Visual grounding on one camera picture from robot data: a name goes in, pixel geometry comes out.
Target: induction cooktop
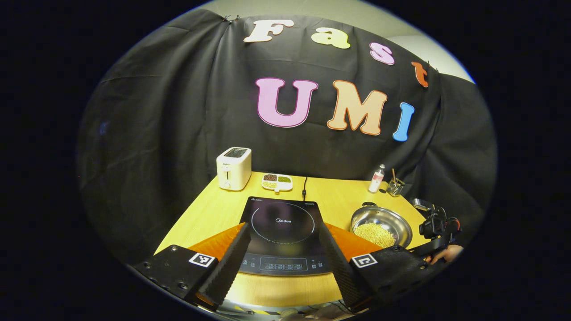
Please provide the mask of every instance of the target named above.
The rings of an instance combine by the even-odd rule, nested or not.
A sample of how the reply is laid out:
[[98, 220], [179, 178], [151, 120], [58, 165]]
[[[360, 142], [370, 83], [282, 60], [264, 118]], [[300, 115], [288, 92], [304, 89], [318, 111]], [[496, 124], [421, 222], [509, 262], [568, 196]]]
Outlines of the induction cooktop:
[[316, 202], [251, 196], [240, 223], [250, 223], [250, 245], [240, 272], [276, 276], [331, 272], [319, 242]]

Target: white wall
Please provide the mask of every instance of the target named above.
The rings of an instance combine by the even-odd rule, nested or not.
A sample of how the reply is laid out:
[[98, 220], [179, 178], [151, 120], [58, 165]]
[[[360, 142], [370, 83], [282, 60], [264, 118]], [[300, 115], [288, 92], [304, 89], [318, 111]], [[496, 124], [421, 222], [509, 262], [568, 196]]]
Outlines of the white wall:
[[339, 21], [361, 28], [406, 48], [440, 73], [473, 82], [457, 59], [422, 31], [391, 13], [360, 0], [213, 0], [200, 6], [221, 16], [299, 14]]

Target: cooktop control panel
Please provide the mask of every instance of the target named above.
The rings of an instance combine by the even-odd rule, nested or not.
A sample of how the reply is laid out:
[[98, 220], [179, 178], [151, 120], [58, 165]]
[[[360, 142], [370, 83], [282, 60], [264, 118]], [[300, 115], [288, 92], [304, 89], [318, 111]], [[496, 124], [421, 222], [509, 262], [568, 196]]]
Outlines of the cooktop control panel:
[[300, 276], [325, 274], [331, 272], [323, 256], [287, 258], [246, 253], [240, 266], [240, 272], [278, 276]]

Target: yellow beads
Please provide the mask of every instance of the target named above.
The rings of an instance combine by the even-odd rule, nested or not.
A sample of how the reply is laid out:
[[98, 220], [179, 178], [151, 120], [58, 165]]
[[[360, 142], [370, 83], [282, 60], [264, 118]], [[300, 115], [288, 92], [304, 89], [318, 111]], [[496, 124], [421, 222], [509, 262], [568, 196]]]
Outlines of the yellow beads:
[[363, 224], [355, 228], [355, 235], [364, 238], [365, 240], [376, 244], [382, 248], [387, 248], [395, 245], [395, 239], [392, 234], [385, 230], [379, 224]]

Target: black cloth backdrop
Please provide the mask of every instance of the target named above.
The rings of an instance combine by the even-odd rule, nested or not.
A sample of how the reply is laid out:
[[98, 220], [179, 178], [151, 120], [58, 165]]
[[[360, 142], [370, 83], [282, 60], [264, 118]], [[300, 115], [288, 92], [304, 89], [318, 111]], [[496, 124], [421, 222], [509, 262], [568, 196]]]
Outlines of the black cloth backdrop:
[[[253, 22], [264, 19], [295, 25], [270, 33], [269, 42], [245, 43]], [[314, 42], [319, 27], [344, 31], [351, 47]], [[374, 60], [371, 42], [388, 46], [395, 64]], [[418, 83], [411, 62], [428, 72], [428, 88]], [[293, 81], [319, 84], [303, 124], [281, 128], [260, 119], [255, 82], [266, 77], [285, 81], [278, 99], [282, 114], [294, 111]], [[354, 83], [361, 99], [373, 90], [388, 96], [380, 135], [327, 127], [335, 80]], [[405, 142], [392, 138], [401, 102], [415, 108]], [[394, 167], [407, 184], [405, 197], [428, 200], [459, 218], [462, 245], [477, 231], [496, 179], [494, 129], [476, 85], [439, 74], [397, 44], [340, 22], [272, 14], [230, 23], [195, 9], [121, 57], [83, 116], [79, 186], [88, 216], [113, 254], [129, 264], [152, 255], [215, 177], [216, 157], [232, 146], [251, 148], [252, 170], [261, 172], [369, 180], [379, 164], [387, 176]], [[307, 193], [311, 198], [311, 189]], [[355, 200], [355, 210], [361, 202]]]

